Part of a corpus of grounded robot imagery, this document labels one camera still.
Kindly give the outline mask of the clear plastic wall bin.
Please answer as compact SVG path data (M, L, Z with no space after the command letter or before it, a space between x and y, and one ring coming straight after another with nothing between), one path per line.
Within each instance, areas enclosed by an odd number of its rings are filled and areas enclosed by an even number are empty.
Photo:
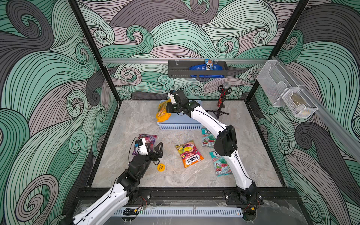
M285 64L280 60L269 60L257 76L257 81L273 107L283 107L283 96L295 86Z

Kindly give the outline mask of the purple Fox's berries bag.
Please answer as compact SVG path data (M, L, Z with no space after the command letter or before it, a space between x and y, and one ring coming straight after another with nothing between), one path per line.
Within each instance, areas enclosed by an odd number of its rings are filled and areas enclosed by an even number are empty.
M150 150L154 149L153 145L155 144L155 141L156 141L157 137L158 137L157 135L139 134L139 137L136 138L136 140L138 140L140 138L145 138L146 139L146 147L147 147L147 150L148 150L148 153L149 153ZM132 154L133 155L138 155L135 152L135 144L134 144L134 150L133 150Z

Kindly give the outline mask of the black wall shelf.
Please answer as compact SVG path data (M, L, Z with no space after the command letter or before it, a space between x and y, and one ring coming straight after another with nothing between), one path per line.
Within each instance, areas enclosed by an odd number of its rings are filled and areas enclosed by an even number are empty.
M206 67L205 60L168 61L170 78L225 78L229 68L225 61L216 61L213 70Z

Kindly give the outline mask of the small snack packet on shelf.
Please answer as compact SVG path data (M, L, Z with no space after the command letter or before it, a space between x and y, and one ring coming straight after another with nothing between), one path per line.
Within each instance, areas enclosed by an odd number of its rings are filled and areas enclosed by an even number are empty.
M205 68L206 68L206 70L209 70L209 71L213 71L213 70L214 70L213 60L205 59L204 62L205 62Z

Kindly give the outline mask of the light blue plastic basket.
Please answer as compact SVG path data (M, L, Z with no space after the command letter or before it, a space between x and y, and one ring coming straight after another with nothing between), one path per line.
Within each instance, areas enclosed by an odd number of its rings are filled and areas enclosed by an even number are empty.
M162 130L201 130L202 124L181 113L166 113L167 120L157 122Z

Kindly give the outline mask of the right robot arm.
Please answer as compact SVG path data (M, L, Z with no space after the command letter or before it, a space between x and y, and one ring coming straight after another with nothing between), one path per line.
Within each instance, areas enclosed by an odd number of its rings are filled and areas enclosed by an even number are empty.
M222 156L234 175L240 201L246 206L260 205L257 186L252 180L239 157L237 151L237 136L234 126L225 125L211 116L196 101L188 100L183 90L171 90L168 93L171 103L166 106L168 113L181 113L198 121L216 138L214 150Z

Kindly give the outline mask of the orange Fox's fruits bag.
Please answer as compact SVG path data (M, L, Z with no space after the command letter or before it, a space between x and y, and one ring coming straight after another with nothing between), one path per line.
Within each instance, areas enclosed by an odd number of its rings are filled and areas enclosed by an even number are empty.
M182 159L184 168L187 168L191 165L196 164L197 162L204 160L204 157L199 152L193 140L176 145L175 148Z

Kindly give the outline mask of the blue package on shelf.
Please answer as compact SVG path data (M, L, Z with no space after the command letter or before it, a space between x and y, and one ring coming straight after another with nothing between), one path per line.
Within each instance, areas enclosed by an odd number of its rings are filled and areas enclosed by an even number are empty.
M190 71L207 71L205 68L205 64L202 65L197 65L197 66L192 66L189 68ZM213 71L223 71L223 67L218 65L218 64L214 64L214 70ZM221 75L220 73L216 73L214 75L209 74L208 72L205 75L199 75L199 78L223 78L225 77L225 75Z

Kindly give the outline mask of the yellow round token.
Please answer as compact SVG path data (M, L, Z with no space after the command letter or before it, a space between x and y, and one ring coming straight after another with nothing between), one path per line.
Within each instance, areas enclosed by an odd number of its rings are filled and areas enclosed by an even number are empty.
M157 170L159 172L163 172L163 171L165 171L165 169L166 169L166 167L165 167L164 164L160 163L160 164L157 165Z

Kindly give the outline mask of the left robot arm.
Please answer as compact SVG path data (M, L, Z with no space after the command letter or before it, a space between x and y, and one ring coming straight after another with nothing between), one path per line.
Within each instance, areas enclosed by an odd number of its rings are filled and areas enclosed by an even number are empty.
M154 147L148 155L136 155L113 186L95 203L74 217L65 217L61 225L102 225L118 209L138 198L140 180L144 177L151 162L163 157L163 143Z

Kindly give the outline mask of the yellow mango candy bag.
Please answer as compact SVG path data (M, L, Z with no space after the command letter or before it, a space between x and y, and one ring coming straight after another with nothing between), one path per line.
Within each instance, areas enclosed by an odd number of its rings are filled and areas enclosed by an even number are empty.
M161 123L161 122L165 122L166 120L168 120L171 117L171 113L167 112L166 106L168 103L171 103L171 100L165 100L163 102L161 102L158 105L158 110L157 110L157 114L156 114L156 119L157 122Z

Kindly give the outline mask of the green Fox's mint bag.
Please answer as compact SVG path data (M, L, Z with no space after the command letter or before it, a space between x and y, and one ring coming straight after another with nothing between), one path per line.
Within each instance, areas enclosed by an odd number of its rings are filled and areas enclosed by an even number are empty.
M202 147L213 147L216 137L205 127L202 128Z
M209 155L212 159L216 176L224 176L224 175L232 174L231 169L223 156L220 156L215 151L209 152Z

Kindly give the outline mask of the aluminium rail back wall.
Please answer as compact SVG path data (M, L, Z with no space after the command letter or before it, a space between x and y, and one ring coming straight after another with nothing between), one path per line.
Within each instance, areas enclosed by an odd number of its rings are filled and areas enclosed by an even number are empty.
M156 64L156 63L168 63L169 61L204 61L201 58L103 58L104 64L124 64L124 63L136 63L136 64ZM229 64L265 64L267 60L262 59L215 59L214 61L225 61Z

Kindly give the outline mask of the red microphone on tripod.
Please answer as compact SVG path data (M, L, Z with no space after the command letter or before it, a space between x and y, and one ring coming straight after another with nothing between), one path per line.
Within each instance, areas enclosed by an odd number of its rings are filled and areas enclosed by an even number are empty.
M219 100L217 102L217 110L206 110L206 112L212 112L216 116L217 119L223 114L229 115L228 112L223 112L222 109L225 108L224 102L226 100L226 96L232 92L232 88L229 82L225 82L222 85L218 86L218 92L220 93Z

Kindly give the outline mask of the small clear bin with contents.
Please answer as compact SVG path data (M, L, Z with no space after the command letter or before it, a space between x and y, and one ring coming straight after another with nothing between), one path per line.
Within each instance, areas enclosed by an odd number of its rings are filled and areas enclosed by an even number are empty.
M289 88L282 99L296 118L309 118L318 110L313 100L300 88Z

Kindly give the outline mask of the aluminium rail wall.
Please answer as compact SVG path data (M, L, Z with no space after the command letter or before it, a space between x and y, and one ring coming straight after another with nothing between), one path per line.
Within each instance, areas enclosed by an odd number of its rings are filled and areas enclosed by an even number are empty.
M201 58L103 58L104 64L124 64L124 63L136 63L136 64L156 64L156 63L168 63L169 61L204 61ZM262 59L215 59L214 61L225 61L229 64L265 64L267 60Z
M280 63L283 70L287 73L286 78L291 79L291 84L295 84L297 88L300 88L304 92L306 98L311 100L318 110L315 112L317 116L324 122L324 124L330 129L332 134L348 149L357 162L360 162L360 143L336 120L336 118L315 98L312 92L301 83L286 67L286 65L276 56L271 58Z

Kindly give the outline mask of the aluminium rail right wall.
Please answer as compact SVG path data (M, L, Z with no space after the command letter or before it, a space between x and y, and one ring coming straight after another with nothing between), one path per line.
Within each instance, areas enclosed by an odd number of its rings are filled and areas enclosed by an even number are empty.
M360 143L336 120L336 118L315 98L312 92L301 83L286 67L286 65L276 56L271 58L280 63L283 70L287 73L286 78L291 79L291 84L295 84L297 88L300 88L304 92L306 98L311 100L318 110L315 112L317 116L324 122L324 124L330 129L332 134L348 149L357 162L360 162Z

